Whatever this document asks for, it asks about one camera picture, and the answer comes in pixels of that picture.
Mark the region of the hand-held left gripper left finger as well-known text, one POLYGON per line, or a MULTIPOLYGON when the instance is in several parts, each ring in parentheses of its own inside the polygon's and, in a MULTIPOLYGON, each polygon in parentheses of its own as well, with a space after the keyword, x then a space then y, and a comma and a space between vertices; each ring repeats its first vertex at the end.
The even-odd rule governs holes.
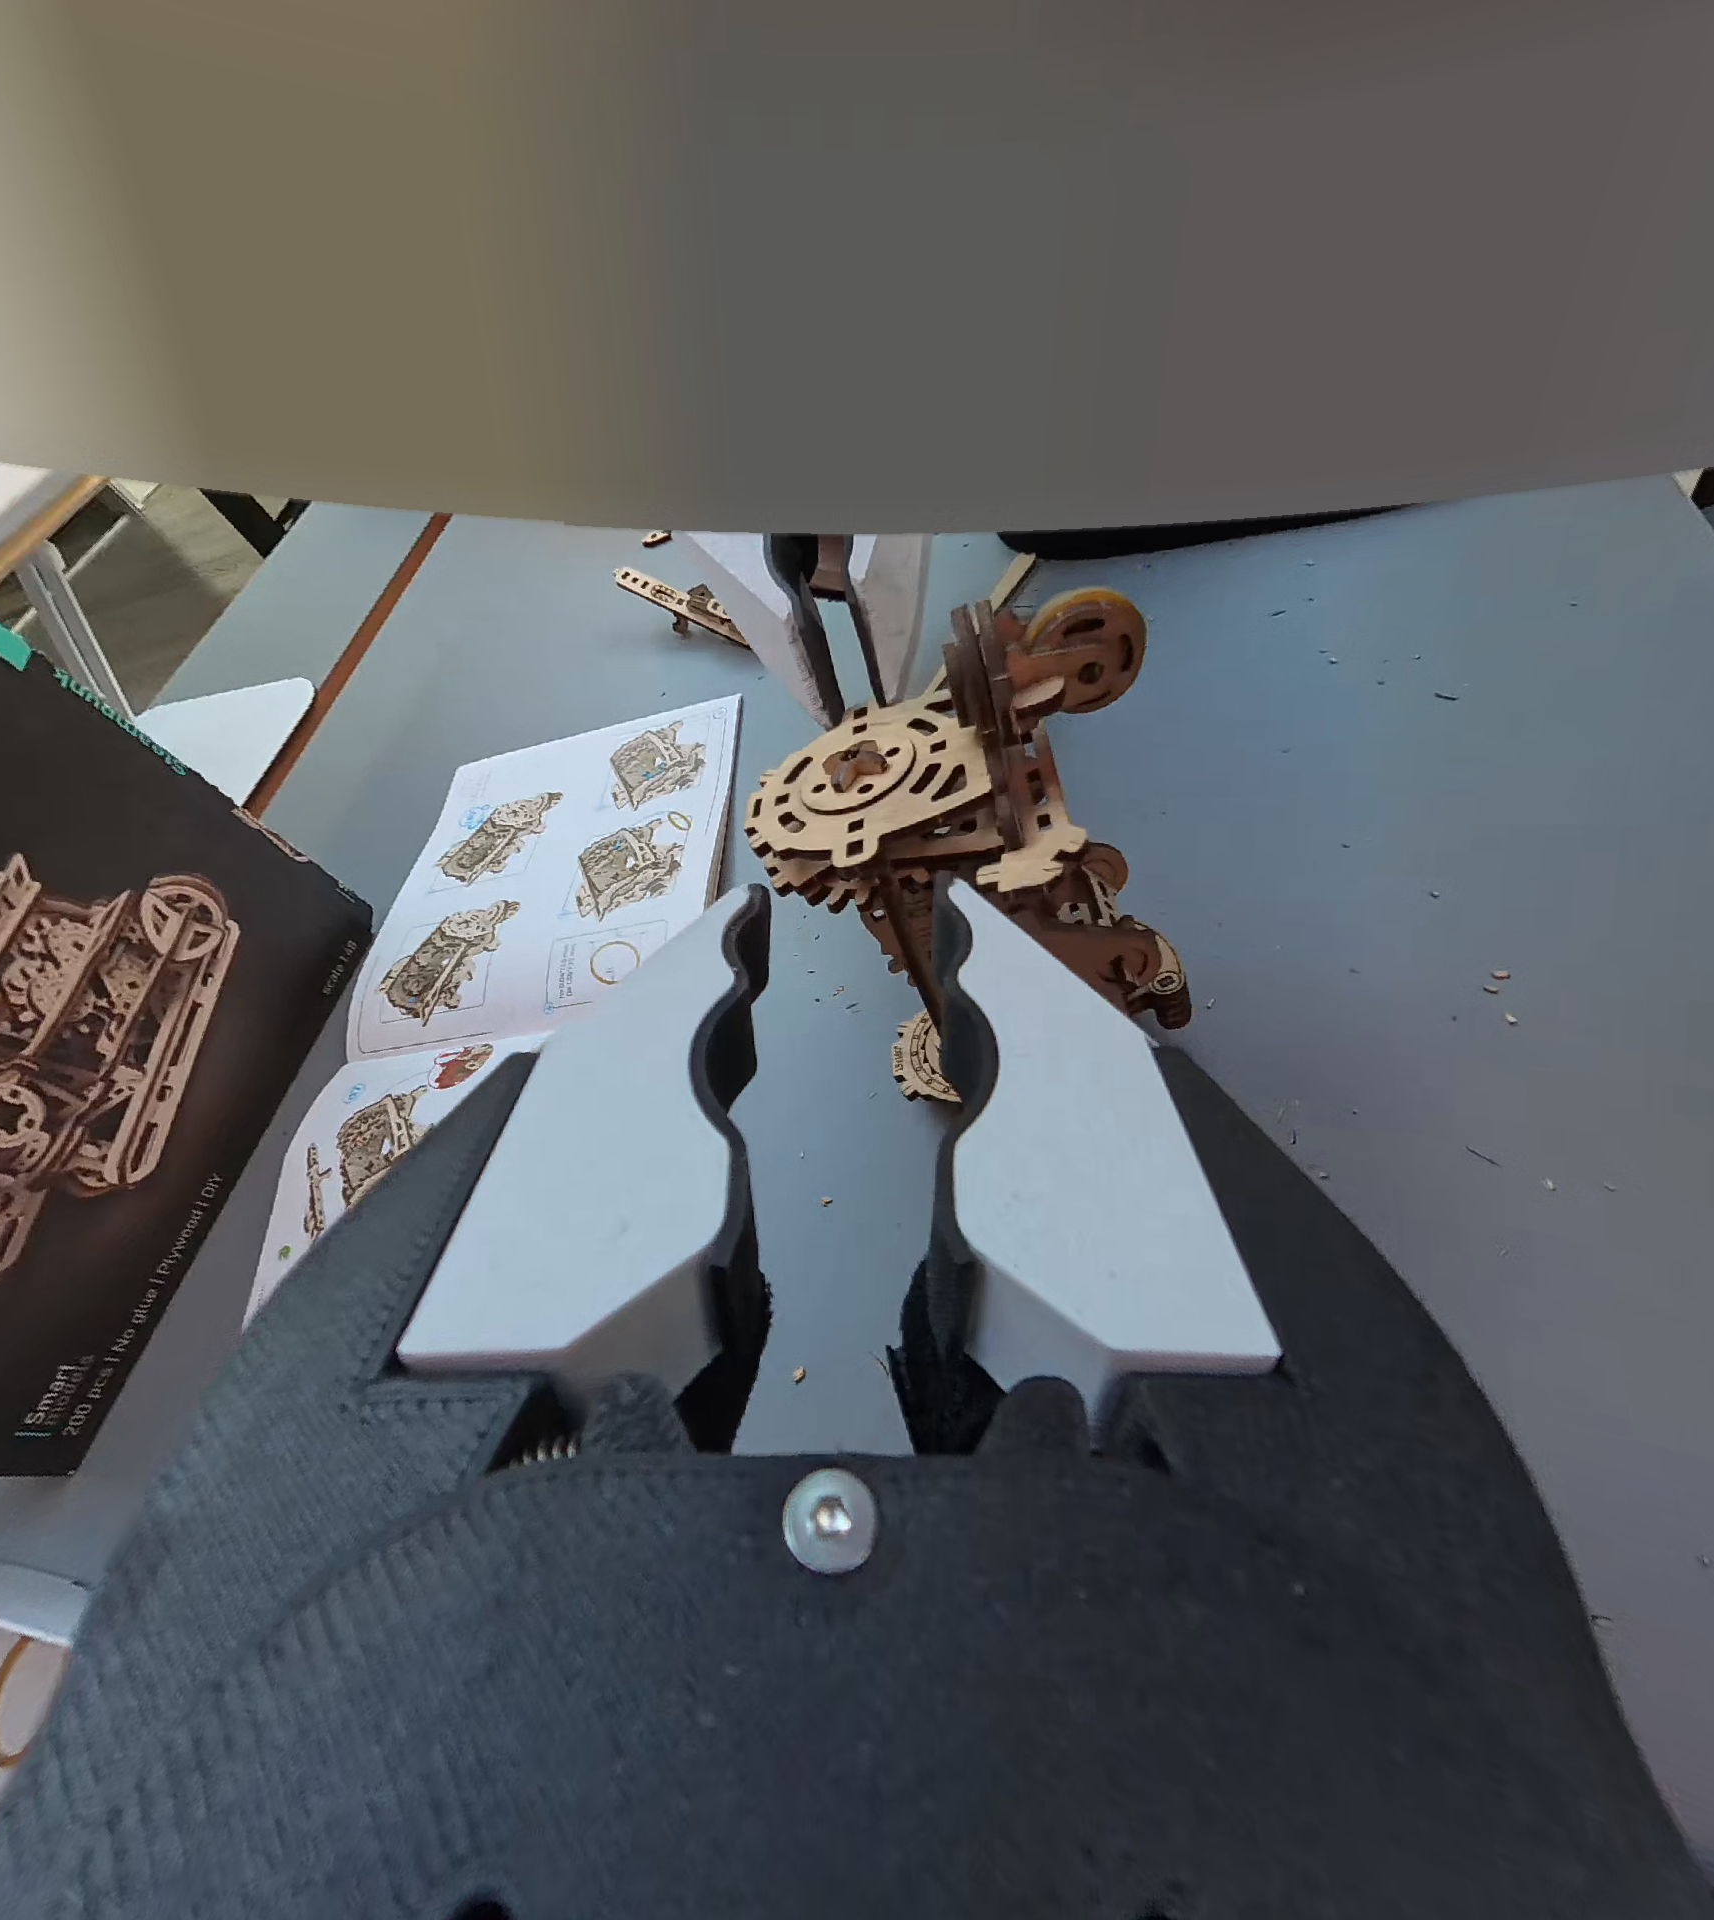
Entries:
POLYGON ((418 1375, 650 1375, 732 1449, 773 1330, 747 1141, 773 895, 742 884, 545 1039, 404 1327, 418 1375))

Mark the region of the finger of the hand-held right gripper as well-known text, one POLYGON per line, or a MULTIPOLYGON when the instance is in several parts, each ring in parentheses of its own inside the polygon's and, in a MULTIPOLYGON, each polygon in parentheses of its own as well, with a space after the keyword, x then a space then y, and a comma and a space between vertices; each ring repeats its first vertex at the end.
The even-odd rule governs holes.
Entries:
POLYGON ((814 724, 837 725, 846 704, 812 592, 821 537, 685 531, 685 547, 759 661, 814 724))
POLYGON ((898 704, 911 690, 931 558, 931 534, 845 537, 845 604, 876 704, 898 704))

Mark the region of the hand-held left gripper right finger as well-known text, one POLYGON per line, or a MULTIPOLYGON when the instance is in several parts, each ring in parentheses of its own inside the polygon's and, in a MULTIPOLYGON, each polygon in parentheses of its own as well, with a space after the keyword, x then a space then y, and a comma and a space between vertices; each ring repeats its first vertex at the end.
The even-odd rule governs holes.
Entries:
POLYGON ((912 1449, 973 1451, 1027 1380, 1102 1428, 1128 1380, 1272 1373, 1280 1334, 1156 1043, 959 876, 935 966, 961 1105, 891 1351, 912 1449))

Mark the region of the wooden mechanical puzzle model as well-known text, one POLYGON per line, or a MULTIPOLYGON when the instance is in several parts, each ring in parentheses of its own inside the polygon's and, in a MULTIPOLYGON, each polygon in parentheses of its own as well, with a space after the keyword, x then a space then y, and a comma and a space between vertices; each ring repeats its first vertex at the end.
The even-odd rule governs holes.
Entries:
POLYGON ((989 600, 951 613, 936 679, 851 708, 748 798, 747 835, 773 885, 859 908, 925 1009, 892 1041, 907 1097, 959 1101, 943 1072, 935 905, 968 882, 1128 1017, 1194 1016, 1176 946, 1125 911, 1131 867, 1069 812, 1048 720, 1110 708, 1137 684, 1149 621, 1112 587, 1070 587, 1037 611, 989 600))

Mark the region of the illustrated instruction booklet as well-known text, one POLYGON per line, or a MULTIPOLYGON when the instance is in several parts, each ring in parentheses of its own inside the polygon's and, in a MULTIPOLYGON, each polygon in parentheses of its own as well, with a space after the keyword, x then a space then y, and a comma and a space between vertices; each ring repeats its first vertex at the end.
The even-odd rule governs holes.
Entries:
POLYGON ((742 714, 730 692, 458 768, 356 976, 344 1064, 287 1150, 246 1320, 472 1082, 706 911, 742 714))

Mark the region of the adjacent grey desk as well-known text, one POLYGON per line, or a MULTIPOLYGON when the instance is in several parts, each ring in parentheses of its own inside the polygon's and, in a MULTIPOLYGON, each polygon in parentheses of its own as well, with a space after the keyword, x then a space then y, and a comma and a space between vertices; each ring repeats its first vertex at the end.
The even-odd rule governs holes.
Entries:
POLYGON ((258 779, 255 808, 269 805, 314 745, 450 517, 446 509, 312 503, 165 684, 159 708, 261 684, 312 684, 311 705, 258 779))

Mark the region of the long wooden strip with peg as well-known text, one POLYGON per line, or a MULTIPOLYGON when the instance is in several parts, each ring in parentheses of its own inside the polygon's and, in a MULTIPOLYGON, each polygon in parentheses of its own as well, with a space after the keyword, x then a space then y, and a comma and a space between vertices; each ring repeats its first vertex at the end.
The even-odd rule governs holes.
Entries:
POLYGON ((709 586, 675 587, 630 566, 615 567, 613 582, 632 597, 669 613, 673 631, 678 635, 701 630, 742 647, 751 644, 709 586))

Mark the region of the black wrist rest pad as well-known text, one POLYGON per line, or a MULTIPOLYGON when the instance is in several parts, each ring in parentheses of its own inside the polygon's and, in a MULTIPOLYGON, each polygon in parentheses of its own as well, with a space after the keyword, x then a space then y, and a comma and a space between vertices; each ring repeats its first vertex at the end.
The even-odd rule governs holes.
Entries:
POLYGON ((1200 545, 1229 543, 1272 534, 1342 524, 1372 516, 1400 513, 1410 502, 1285 516, 1247 516, 1202 522, 1137 524, 1083 530, 1000 531, 996 537, 1015 553, 1033 553, 1044 564, 1080 564, 1155 556, 1200 545))

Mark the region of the white rounded board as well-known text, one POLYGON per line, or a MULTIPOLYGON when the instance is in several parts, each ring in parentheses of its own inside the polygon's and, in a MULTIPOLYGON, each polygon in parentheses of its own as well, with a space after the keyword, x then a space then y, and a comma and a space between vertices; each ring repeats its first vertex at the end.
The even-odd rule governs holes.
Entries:
POLYGON ((134 725, 232 804, 246 805, 314 700, 316 684, 305 678, 246 684, 155 704, 134 725))

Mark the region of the black product box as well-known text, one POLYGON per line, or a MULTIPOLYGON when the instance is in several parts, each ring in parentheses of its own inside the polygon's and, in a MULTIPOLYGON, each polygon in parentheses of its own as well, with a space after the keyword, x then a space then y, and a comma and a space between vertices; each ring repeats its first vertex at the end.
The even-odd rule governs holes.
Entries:
POLYGON ((0 1475, 72 1475, 370 905, 0 626, 0 1475))

